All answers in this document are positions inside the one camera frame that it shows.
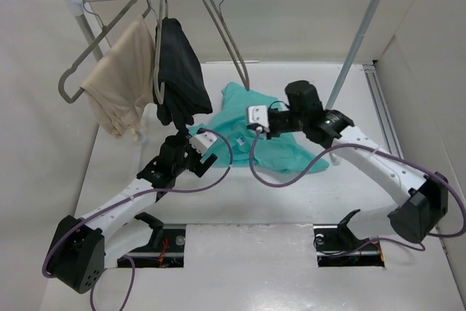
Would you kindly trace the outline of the teal t shirt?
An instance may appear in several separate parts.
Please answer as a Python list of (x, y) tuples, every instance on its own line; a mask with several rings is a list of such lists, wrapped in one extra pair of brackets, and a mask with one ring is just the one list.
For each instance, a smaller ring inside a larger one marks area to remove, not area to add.
[[(280, 109), (281, 106), (277, 104), (276, 97), (254, 90), (247, 91), (235, 82), (228, 83), (222, 94), (221, 110), (207, 124), (194, 125), (189, 132), (195, 134), (200, 128), (207, 128), (222, 134), (227, 138), (233, 154), (229, 153), (228, 146), (222, 140), (217, 141), (209, 149), (218, 158), (214, 165), (218, 168), (225, 168), (229, 164), (247, 168), (255, 137), (255, 133), (247, 129), (247, 107), (273, 104)], [(293, 134), (286, 133), (269, 141), (260, 138), (253, 153), (253, 164), (276, 173), (291, 174), (305, 169), (314, 158), (314, 154), (296, 142)]]

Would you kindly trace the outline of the grey clothes hanger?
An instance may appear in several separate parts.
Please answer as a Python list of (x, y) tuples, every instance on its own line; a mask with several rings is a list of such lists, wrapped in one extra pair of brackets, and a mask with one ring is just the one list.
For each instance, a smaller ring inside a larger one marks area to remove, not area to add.
[(227, 52), (229, 53), (229, 56), (237, 70), (244, 88), (249, 91), (250, 77), (248, 69), (221, 11), (221, 5), (223, 2), (224, 0), (221, 0), (218, 4), (216, 4), (214, 0), (202, 0), (202, 3), (204, 4), (210, 16), (210, 19), (213, 21), (213, 24), (216, 27), (216, 30), (220, 35)]

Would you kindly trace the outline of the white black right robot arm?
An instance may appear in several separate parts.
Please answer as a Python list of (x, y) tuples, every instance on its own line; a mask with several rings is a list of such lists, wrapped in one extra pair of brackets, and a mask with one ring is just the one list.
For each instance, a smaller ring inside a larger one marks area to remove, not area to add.
[(420, 243), (448, 211), (446, 179), (426, 174), (378, 147), (345, 114), (324, 109), (317, 89), (301, 80), (285, 88), (287, 109), (249, 106), (247, 125), (267, 138), (303, 132), (308, 140), (354, 165), (383, 188), (395, 207), (387, 214), (394, 232)]

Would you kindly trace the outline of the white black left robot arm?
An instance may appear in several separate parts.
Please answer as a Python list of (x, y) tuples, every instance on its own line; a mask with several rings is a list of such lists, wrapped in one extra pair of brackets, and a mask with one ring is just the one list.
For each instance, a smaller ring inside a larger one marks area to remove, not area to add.
[(42, 266), (43, 276), (84, 294), (131, 250), (158, 248), (164, 224), (145, 210), (173, 191), (184, 171), (202, 177), (217, 160), (210, 149), (219, 137), (208, 129), (166, 137), (159, 155), (118, 195), (79, 218), (62, 219)]

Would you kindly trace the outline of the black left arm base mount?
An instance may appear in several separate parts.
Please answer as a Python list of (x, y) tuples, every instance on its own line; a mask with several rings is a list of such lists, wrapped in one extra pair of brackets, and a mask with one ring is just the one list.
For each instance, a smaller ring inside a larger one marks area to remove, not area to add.
[(182, 268), (186, 242), (186, 225), (164, 224), (148, 213), (135, 217), (152, 229), (149, 242), (130, 253), (137, 268)]

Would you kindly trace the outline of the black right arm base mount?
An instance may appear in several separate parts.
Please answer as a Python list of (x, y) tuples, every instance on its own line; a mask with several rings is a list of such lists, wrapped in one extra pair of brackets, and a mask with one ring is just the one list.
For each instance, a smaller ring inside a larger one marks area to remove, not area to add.
[(379, 243), (358, 239), (348, 227), (360, 209), (349, 212), (337, 224), (313, 226), (313, 246), (319, 267), (385, 267)]

